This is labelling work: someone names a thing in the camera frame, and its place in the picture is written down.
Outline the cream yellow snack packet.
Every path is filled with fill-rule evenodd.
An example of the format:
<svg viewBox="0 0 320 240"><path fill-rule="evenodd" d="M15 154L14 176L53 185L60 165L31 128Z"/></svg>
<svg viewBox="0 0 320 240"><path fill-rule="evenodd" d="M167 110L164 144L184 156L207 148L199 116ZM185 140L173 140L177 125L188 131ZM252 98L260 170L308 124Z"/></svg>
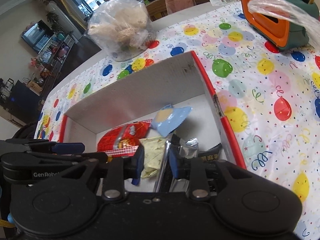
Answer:
<svg viewBox="0 0 320 240"><path fill-rule="evenodd" d="M144 168L141 178L154 177L161 167L166 139L159 136L140 139L139 142L144 147Z"/></svg>

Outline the silver foil snack packet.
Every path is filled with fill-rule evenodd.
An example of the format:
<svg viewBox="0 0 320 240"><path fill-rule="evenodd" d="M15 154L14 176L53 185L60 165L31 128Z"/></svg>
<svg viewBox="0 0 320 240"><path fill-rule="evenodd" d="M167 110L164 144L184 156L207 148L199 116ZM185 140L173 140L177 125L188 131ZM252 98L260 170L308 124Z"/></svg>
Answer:
<svg viewBox="0 0 320 240"><path fill-rule="evenodd" d="M178 173L185 159L197 157L199 141L197 138L185 141L175 133L170 133L164 146L164 154L153 191L187 192L189 181L180 178Z"/></svg>

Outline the red checkered snack bag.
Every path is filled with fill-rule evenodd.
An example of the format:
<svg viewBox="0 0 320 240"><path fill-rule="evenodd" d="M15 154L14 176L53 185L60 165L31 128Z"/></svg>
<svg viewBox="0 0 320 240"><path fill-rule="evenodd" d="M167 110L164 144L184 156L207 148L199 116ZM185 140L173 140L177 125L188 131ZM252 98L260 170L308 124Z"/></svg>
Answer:
<svg viewBox="0 0 320 240"><path fill-rule="evenodd" d="M150 128L151 119L135 121L112 128L97 143L97 151L107 155L132 155Z"/></svg>

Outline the light blue snack packet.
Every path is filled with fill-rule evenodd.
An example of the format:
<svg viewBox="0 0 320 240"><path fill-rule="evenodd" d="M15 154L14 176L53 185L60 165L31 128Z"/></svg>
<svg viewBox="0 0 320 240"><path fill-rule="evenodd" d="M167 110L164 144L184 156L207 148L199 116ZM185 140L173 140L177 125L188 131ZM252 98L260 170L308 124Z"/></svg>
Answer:
<svg viewBox="0 0 320 240"><path fill-rule="evenodd" d="M176 108L173 105L166 105L157 112L150 127L162 137L167 137L184 122L192 110L190 106Z"/></svg>

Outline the black snack packet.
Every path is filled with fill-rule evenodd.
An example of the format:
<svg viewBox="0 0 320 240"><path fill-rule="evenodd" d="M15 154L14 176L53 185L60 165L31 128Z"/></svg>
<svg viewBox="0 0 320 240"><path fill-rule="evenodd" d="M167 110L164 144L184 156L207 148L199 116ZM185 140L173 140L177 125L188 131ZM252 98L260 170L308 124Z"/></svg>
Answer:
<svg viewBox="0 0 320 240"><path fill-rule="evenodd" d="M215 145L214 147L206 150L206 151L201 151L198 153L198 157L204 162L211 164L214 161L219 159L220 153L222 151L222 145L221 143Z"/></svg>

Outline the clear container with bagged snacks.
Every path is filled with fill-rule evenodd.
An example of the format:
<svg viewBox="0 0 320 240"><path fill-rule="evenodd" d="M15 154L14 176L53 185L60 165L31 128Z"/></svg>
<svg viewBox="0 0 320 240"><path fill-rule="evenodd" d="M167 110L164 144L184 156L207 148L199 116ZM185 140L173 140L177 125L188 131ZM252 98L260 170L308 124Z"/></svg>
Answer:
<svg viewBox="0 0 320 240"><path fill-rule="evenodd" d="M156 39L144 0L109 0L88 21L86 35L117 62L132 59Z"/></svg>

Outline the red white cardboard box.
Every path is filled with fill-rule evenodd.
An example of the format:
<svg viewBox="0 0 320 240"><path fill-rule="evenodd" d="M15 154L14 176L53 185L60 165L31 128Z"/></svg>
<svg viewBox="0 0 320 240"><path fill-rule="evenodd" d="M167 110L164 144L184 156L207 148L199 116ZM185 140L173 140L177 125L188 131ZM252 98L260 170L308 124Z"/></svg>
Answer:
<svg viewBox="0 0 320 240"><path fill-rule="evenodd" d="M223 148L225 180L236 184L245 174L240 147L215 89L194 52L183 53L130 74L80 100L61 126L65 142L81 142L88 152L113 127L155 117L166 105L192 108L177 130L183 139L197 138L200 148Z"/></svg>

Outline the tv console shelf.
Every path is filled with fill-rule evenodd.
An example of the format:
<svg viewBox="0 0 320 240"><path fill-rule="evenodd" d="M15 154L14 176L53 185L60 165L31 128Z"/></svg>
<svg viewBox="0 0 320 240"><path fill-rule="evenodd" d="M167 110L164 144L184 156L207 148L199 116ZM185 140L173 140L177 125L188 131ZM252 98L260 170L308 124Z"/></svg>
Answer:
<svg viewBox="0 0 320 240"><path fill-rule="evenodd" d="M39 55L31 59L30 66L35 72L26 82L26 86L35 94L46 98L60 76L74 44L75 39L72 33L59 32L53 35L39 52Z"/></svg>

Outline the balloon birthday tablecloth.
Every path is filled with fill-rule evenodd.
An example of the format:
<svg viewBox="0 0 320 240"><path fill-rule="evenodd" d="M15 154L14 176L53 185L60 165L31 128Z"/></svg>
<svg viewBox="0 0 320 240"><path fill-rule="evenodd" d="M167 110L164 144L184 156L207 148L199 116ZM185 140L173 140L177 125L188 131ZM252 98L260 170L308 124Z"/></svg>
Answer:
<svg viewBox="0 0 320 240"><path fill-rule="evenodd" d="M191 50L210 77L246 166L292 189L303 204L296 234L319 239L319 51L311 46L279 51L249 26L240 3L160 30L133 59L121 63L106 57L81 67L49 94L35 138L57 141L63 116L74 104Z"/></svg>

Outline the orange green tissue box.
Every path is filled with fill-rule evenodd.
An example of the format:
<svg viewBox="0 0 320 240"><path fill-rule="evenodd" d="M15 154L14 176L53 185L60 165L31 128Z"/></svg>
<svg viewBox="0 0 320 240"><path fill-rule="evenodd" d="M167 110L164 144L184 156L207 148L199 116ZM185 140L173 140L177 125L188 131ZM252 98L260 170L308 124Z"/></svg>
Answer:
<svg viewBox="0 0 320 240"><path fill-rule="evenodd" d="M297 48L309 44L306 29L286 20L260 13L250 13L248 2L241 0L242 9L246 20L268 40L281 50ZM319 20L319 8L316 3L309 4L310 0L286 0L305 10L309 15Z"/></svg>

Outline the clear plastic bag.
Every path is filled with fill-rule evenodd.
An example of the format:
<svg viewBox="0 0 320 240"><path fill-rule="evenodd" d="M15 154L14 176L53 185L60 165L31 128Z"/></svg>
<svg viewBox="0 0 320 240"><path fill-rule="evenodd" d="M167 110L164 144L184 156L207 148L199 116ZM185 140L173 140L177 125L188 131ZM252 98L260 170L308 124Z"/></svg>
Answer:
<svg viewBox="0 0 320 240"><path fill-rule="evenodd" d="M305 10L286 0L250 0L250 13L260 13L286 20L306 29L309 44L319 49L319 20L309 15Z"/></svg>

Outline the wall television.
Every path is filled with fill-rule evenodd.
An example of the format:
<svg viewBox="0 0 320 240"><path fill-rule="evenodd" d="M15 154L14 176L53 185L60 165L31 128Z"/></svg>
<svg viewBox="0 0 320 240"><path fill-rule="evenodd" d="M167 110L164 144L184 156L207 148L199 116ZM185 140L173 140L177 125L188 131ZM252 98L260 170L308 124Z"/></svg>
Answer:
<svg viewBox="0 0 320 240"><path fill-rule="evenodd" d="M52 29L40 20L22 34L22 40L39 54L53 35Z"/></svg>

